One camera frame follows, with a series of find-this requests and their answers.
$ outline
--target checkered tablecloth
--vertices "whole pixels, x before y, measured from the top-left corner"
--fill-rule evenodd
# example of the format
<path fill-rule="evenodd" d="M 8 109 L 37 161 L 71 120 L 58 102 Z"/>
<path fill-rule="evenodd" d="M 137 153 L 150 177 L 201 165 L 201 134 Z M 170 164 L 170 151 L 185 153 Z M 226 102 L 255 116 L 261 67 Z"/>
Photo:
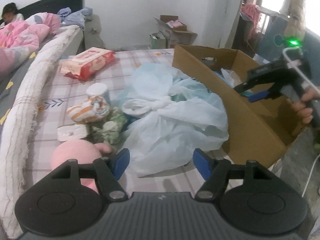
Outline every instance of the checkered tablecloth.
<path fill-rule="evenodd" d="M 116 60 L 108 68 L 100 71 L 93 81 L 86 83 L 64 77 L 57 69 L 42 91 L 37 126 L 29 145 L 30 152 L 26 166 L 27 188 L 50 172 L 52 152 L 60 144 L 57 141 L 57 127 L 73 123 L 66 116 L 66 110 L 87 98 L 86 89 L 90 85 L 95 82 L 105 83 L 110 91 L 110 99 L 113 100 L 116 94 L 129 84 L 132 72 L 141 64 L 171 65 L 173 53 L 173 49 L 117 52 Z M 120 179 L 120 184 L 128 194 L 133 191 L 187 191 L 194 195 L 203 182 L 203 178 L 192 162 L 184 167 L 143 178 L 137 178 L 125 172 Z M 232 184 L 235 185 L 237 182 L 232 182 L 229 187 L 234 186 Z"/>

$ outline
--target pink plush toy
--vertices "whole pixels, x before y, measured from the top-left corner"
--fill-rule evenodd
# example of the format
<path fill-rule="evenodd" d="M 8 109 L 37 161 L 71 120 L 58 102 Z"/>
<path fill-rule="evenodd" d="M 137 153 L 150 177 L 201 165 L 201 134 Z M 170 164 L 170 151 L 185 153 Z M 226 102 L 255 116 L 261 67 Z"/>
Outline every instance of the pink plush toy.
<path fill-rule="evenodd" d="M 101 152 L 111 153 L 111 147 L 105 143 L 92 144 L 85 140 L 69 140 L 60 144 L 53 152 L 51 169 L 69 159 L 77 159 L 79 164 L 92 163 L 101 157 Z M 81 179 L 81 184 L 93 189 L 98 193 L 94 179 Z"/>

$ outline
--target cylindrical container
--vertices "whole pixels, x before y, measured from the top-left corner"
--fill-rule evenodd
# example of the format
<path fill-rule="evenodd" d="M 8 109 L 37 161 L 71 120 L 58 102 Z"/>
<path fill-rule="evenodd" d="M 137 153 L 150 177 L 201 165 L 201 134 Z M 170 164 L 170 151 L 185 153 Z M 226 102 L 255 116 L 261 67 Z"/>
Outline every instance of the cylindrical container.
<path fill-rule="evenodd" d="M 106 102 L 110 105 L 110 96 L 108 87 L 104 83 L 95 83 L 87 88 L 86 91 L 88 97 L 94 97 L 94 96 L 102 96 Z"/>

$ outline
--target white cup lid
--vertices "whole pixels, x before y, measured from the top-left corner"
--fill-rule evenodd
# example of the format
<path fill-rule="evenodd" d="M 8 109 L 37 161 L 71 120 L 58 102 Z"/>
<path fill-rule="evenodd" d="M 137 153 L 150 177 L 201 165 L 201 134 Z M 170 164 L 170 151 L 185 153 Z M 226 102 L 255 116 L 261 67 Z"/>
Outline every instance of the white cup lid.
<path fill-rule="evenodd" d="M 104 83 L 95 83 L 87 88 L 87 95 L 89 97 L 92 96 L 100 96 L 107 91 L 108 87 Z"/>

